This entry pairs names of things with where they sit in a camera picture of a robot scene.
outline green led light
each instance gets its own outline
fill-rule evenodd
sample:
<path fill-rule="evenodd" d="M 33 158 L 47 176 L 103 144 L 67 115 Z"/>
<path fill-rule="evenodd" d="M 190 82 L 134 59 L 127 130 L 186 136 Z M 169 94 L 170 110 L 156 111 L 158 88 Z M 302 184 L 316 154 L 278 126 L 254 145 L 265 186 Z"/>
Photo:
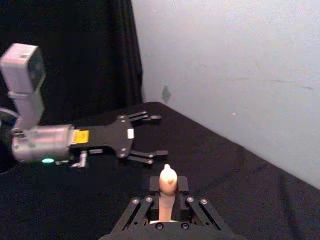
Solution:
<path fill-rule="evenodd" d="M 55 160 L 53 160 L 52 158 L 45 158 L 45 159 L 43 159 L 42 160 L 42 162 L 44 163 L 44 164 L 51 164 L 51 163 L 53 163 Z"/>

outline black curtain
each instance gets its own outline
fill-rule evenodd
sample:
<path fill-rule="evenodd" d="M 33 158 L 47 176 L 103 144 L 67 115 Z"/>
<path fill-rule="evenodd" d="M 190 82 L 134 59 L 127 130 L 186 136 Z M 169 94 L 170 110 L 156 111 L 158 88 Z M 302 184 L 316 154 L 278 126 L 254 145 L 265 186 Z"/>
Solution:
<path fill-rule="evenodd" d="M 1 2 L 0 55 L 38 45 L 47 77 L 42 124 L 142 102 L 142 65 L 130 0 Z M 0 106 L 14 109 L 0 76 Z"/>

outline black metal bar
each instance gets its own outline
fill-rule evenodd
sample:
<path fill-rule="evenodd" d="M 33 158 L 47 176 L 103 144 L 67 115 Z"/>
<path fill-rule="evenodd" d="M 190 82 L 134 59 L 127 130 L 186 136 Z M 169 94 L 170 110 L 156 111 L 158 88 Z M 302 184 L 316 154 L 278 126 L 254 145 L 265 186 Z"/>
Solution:
<path fill-rule="evenodd" d="M 186 205 L 186 196 L 182 193 L 179 193 L 178 200 L 180 206 L 180 220 L 187 222 L 189 217 L 189 207 Z"/>
<path fill-rule="evenodd" d="M 153 204 L 150 208 L 149 219 L 150 221 L 156 221 L 159 219 L 159 193 L 153 195 Z"/>
<path fill-rule="evenodd" d="M 111 234 L 123 231 L 125 227 L 130 224 L 130 221 L 134 218 L 140 205 L 141 203 L 138 197 L 134 197 L 133 199 L 131 199 L 129 205 L 126 207 L 120 219 L 112 229 Z"/>
<path fill-rule="evenodd" d="M 130 118 L 135 118 L 137 116 L 140 116 L 140 115 L 145 115 L 147 112 L 146 111 L 140 111 L 140 112 L 137 112 L 137 113 L 133 113 L 133 114 L 130 114 L 130 115 L 127 115 L 127 117 L 130 119 Z"/>
<path fill-rule="evenodd" d="M 146 221 L 147 212 L 150 209 L 153 201 L 154 201 L 154 199 L 152 196 L 146 196 L 144 198 L 144 200 L 141 201 L 141 207 L 139 208 L 138 212 L 136 213 L 129 228 L 138 228 L 144 224 L 144 222 Z"/>
<path fill-rule="evenodd" d="M 178 191 L 182 194 L 189 193 L 188 180 L 185 176 L 178 176 Z"/>
<path fill-rule="evenodd" d="M 142 151 L 131 150 L 130 155 L 135 155 L 135 156 L 144 157 L 144 158 L 152 158 L 155 154 L 153 152 L 142 152 Z"/>
<path fill-rule="evenodd" d="M 130 122 L 135 122 L 135 121 L 138 121 L 138 120 L 141 120 L 141 119 L 147 119 L 149 116 L 148 115 L 142 115 L 142 116 L 137 116 L 137 117 L 134 117 L 134 118 L 129 118 Z"/>
<path fill-rule="evenodd" d="M 154 161 L 152 159 L 147 159 L 147 158 L 138 157 L 138 156 L 128 156 L 127 159 L 131 160 L 131 161 L 135 161 L 135 162 L 144 163 L 144 164 L 153 164 L 154 163 Z"/>
<path fill-rule="evenodd" d="M 210 219 L 206 216 L 204 211 L 199 206 L 199 202 L 196 199 L 194 199 L 193 196 L 188 196 L 186 198 L 186 202 L 187 204 L 189 204 L 190 208 L 194 211 L 196 216 L 199 218 L 203 226 L 216 229 L 216 226 L 213 225 Z"/>
<path fill-rule="evenodd" d="M 159 177 L 158 176 L 151 176 L 149 178 L 149 192 L 150 194 L 159 193 L 160 186 L 159 186 Z"/>
<path fill-rule="evenodd" d="M 167 150 L 159 150 L 159 151 L 151 152 L 151 154 L 153 154 L 154 157 L 156 157 L 156 156 L 166 156 L 166 155 L 169 154 L 169 152 Z"/>
<path fill-rule="evenodd" d="M 222 231 L 232 232 L 230 227 L 215 210 L 212 204 L 206 198 L 201 198 L 201 200 L 199 201 L 199 206 L 203 210 L 203 212 L 209 217 L 211 222 L 213 221 L 215 225 Z"/>
<path fill-rule="evenodd" d="M 160 122 L 162 117 L 160 115 L 152 115 L 148 118 L 144 119 L 143 121 L 153 121 L 153 122 Z"/>

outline white wall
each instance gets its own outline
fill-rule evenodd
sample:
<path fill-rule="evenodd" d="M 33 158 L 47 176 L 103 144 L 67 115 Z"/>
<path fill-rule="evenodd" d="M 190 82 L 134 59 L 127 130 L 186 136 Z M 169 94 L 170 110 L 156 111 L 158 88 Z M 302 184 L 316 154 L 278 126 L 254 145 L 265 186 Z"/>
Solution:
<path fill-rule="evenodd" d="M 320 188 L 320 1 L 133 0 L 147 101 Z"/>

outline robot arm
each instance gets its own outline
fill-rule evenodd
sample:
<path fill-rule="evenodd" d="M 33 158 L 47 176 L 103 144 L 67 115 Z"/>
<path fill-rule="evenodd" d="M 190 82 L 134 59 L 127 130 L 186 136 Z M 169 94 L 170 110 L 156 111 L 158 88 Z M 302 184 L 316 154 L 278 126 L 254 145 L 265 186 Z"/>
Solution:
<path fill-rule="evenodd" d="M 156 157 L 168 151 L 138 152 L 132 150 L 135 138 L 133 124 L 158 124 L 161 116 L 146 111 L 120 115 L 114 123 L 102 126 L 76 127 L 71 124 L 39 126 L 44 111 L 41 85 L 46 77 L 44 61 L 38 46 L 14 43 L 1 57 L 0 68 L 9 88 L 9 97 L 19 117 L 11 130 L 12 153 L 19 162 L 68 163 L 73 156 L 79 162 L 72 168 L 87 165 L 87 156 L 103 154 L 106 148 L 122 160 L 151 165 Z"/>

